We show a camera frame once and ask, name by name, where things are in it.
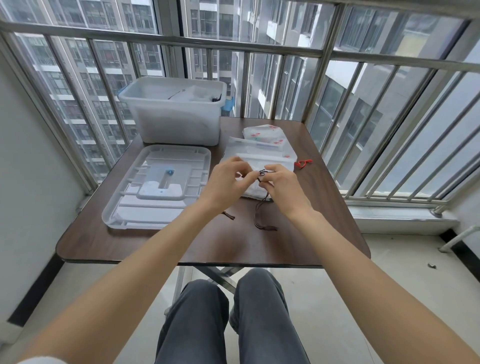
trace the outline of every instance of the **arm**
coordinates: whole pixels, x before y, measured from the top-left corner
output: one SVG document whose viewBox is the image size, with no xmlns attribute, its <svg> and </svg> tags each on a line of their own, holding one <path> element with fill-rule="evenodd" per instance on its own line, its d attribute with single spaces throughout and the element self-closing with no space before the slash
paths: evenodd
<svg viewBox="0 0 480 364">
<path fill-rule="evenodd" d="M 237 172 L 245 178 L 236 181 Z M 22 360 L 112 363 L 200 230 L 259 176 L 239 157 L 215 166 L 196 203 L 113 268 L 50 323 Z"/>
<path fill-rule="evenodd" d="M 387 363 L 480 363 L 442 320 L 312 209 L 297 176 L 280 165 L 260 184 L 305 235 L 362 332 Z"/>
</svg>

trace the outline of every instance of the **white sleeve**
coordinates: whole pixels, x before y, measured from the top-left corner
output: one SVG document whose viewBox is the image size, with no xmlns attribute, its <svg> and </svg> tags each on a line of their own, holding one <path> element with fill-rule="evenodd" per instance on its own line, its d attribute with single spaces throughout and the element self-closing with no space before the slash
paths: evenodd
<svg viewBox="0 0 480 364">
<path fill-rule="evenodd" d="M 67 364 L 63 360 L 52 358 L 51 356 L 39 356 L 19 362 L 18 364 Z"/>
</svg>

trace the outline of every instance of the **black baseboard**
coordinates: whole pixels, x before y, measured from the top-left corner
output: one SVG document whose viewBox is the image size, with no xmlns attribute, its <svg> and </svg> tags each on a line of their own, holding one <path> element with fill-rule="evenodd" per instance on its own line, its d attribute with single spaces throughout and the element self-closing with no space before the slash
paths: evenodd
<svg viewBox="0 0 480 364">
<path fill-rule="evenodd" d="M 452 229 L 448 229 L 444 233 L 440 234 L 440 238 L 447 243 L 456 237 L 456 232 Z M 480 282 L 480 259 L 471 251 L 471 249 L 463 242 L 463 240 L 452 246 L 452 252 L 462 261 L 464 266 L 470 271 L 471 274 Z"/>
<path fill-rule="evenodd" d="M 17 306 L 15 311 L 7 320 L 11 324 L 17 326 L 25 326 L 26 322 L 30 318 L 31 314 L 35 310 L 43 295 L 52 284 L 53 280 L 57 276 L 61 267 L 63 266 L 63 260 L 57 254 L 54 254 L 45 268 L 35 280 L 34 284 L 30 287 L 25 297 Z"/>
</svg>

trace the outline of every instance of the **forearm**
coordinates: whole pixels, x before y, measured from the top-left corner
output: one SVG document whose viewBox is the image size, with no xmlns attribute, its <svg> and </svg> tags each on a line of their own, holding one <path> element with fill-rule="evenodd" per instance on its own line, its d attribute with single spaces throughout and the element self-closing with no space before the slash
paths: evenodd
<svg viewBox="0 0 480 364">
<path fill-rule="evenodd" d="M 355 321 L 387 363 L 479 363 L 443 321 L 385 274 L 319 212 L 292 216 Z"/>
<path fill-rule="evenodd" d="M 112 363 L 200 230 L 213 218 L 203 205 L 173 222 L 71 304 L 24 354 L 68 364 Z"/>
</svg>

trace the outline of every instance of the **plastic storage box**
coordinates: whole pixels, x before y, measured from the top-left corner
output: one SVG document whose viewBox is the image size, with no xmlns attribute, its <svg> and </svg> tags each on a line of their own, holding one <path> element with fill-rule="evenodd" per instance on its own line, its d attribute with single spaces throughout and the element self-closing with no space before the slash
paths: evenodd
<svg viewBox="0 0 480 364">
<path fill-rule="evenodd" d="M 198 199 L 210 157 L 201 146 L 144 148 L 105 206 L 103 222 L 112 229 L 162 229 Z"/>
<path fill-rule="evenodd" d="M 219 100 L 182 100 L 179 92 L 192 86 L 207 89 Z M 220 108 L 226 95 L 224 82 L 141 77 L 123 89 L 118 98 L 128 104 L 146 143 L 215 146 L 220 137 Z"/>
</svg>

